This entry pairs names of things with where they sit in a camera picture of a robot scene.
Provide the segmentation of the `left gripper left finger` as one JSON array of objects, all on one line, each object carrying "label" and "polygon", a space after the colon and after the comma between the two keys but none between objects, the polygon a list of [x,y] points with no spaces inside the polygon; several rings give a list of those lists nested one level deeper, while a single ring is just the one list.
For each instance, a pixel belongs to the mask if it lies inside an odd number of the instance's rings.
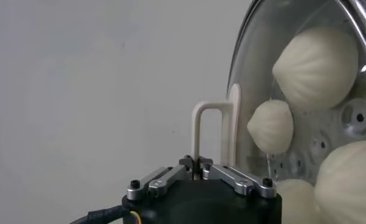
[{"label": "left gripper left finger", "polygon": [[147,195],[160,197],[179,180],[192,180],[196,172],[196,162],[186,155],[174,167],[160,167],[140,180],[131,180],[126,189],[126,197],[131,201],[143,200]]}]

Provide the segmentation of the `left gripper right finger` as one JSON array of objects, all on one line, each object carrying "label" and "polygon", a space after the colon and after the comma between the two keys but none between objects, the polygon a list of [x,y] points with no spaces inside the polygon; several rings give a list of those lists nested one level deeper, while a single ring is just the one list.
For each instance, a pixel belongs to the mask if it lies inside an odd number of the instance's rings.
[{"label": "left gripper right finger", "polygon": [[203,180],[221,180],[239,195],[250,196],[253,193],[263,198],[275,198],[277,189],[272,179],[243,173],[235,167],[214,164],[209,158],[198,158],[198,169]]}]

